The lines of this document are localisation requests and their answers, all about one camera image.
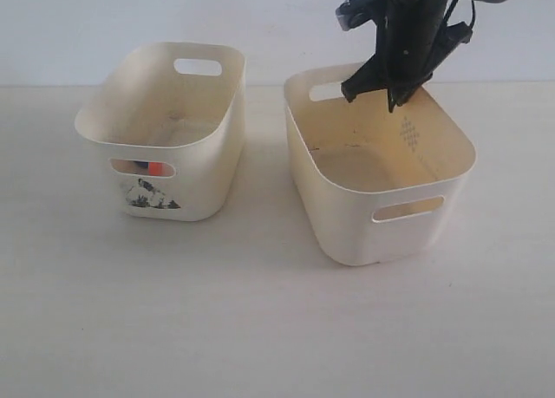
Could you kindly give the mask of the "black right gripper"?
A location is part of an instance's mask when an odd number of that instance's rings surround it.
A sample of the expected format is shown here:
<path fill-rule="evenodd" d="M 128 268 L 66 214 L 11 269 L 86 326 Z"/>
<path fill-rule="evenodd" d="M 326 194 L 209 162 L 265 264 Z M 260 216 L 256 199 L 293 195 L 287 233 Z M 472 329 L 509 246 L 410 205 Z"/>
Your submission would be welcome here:
<path fill-rule="evenodd" d="M 388 111 L 403 106 L 462 43 L 473 24 L 448 20 L 459 0 L 388 0 L 375 54 L 341 83 L 343 97 L 387 89 Z"/>

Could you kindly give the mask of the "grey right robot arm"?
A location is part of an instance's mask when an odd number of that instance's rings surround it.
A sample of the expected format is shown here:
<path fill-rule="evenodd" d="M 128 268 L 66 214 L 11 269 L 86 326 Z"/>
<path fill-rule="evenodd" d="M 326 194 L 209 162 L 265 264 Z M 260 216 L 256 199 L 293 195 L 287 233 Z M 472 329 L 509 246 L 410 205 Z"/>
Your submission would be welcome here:
<path fill-rule="evenodd" d="M 346 0 L 336 9 L 342 30 L 373 22 L 375 53 L 341 84 L 343 97 L 384 90 L 388 109 L 404 105 L 462 43 L 473 23 L 448 20 L 460 0 Z M 470 0 L 503 3 L 507 0 Z"/>

